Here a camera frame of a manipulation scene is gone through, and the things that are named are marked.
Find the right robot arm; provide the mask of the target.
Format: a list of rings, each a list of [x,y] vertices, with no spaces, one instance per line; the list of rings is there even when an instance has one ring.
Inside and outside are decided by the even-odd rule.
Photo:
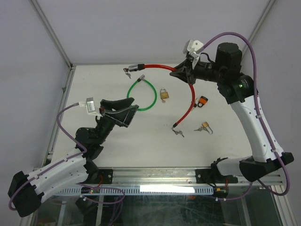
[[[285,152],[277,143],[267,125],[260,105],[260,99],[253,79],[241,73],[242,52],[235,43],[218,45],[214,61],[200,61],[203,43],[189,40],[184,47],[186,59],[176,66],[170,75],[188,84],[197,79],[217,84],[219,93],[226,99],[239,118],[251,146],[249,157],[231,159],[219,158],[211,164],[210,176],[215,182],[222,182],[228,175],[244,176],[254,182],[294,161],[292,153]]]

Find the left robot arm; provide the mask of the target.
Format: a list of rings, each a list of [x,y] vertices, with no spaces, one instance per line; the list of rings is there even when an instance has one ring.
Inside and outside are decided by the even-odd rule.
[[[127,128],[139,106],[134,98],[121,100],[101,100],[97,109],[93,98],[85,102],[74,103],[62,109],[56,117],[61,131],[75,143],[65,156],[56,161],[25,174],[16,173],[11,181],[8,196],[8,207],[17,211],[20,217],[26,217],[39,209],[41,204],[57,192],[68,186],[80,183],[93,183],[98,179],[98,167],[94,163],[103,150],[103,143],[115,126]],[[73,137],[60,123],[61,115],[73,108],[85,108],[87,114],[95,117],[96,126],[81,127]]]

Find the orange black padlock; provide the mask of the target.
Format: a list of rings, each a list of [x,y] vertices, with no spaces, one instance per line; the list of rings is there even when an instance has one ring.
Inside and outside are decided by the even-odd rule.
[[[197,107],[202,108],[208,102],[208,98],[201,96],[198,100]]]

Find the small brass padlock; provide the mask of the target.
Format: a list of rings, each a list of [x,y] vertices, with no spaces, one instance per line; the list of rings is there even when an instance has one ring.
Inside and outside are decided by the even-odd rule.
[[[203,130],[208,132],[210,135],[214,133],[213,130],[210,128],[208,122],[202,123],[202,126],[203,126]]]

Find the green lock keys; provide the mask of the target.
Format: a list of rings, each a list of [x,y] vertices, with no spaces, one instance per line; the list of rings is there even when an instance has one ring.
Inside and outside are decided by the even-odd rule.
[[[176,134],[176,135],[181,135],[182,137],[184,137],[183,132],[181,130],[175,130],[172,129],[172,131]]]

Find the large brass padlock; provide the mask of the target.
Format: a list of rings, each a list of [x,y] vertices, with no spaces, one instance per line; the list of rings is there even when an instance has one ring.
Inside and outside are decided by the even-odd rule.
[[[161,89],[159,93],[160,93],[160,99],[161,99],[162,103],[165,103],[166,99],[169,98],[168,92],[166,91],[166,89]]]

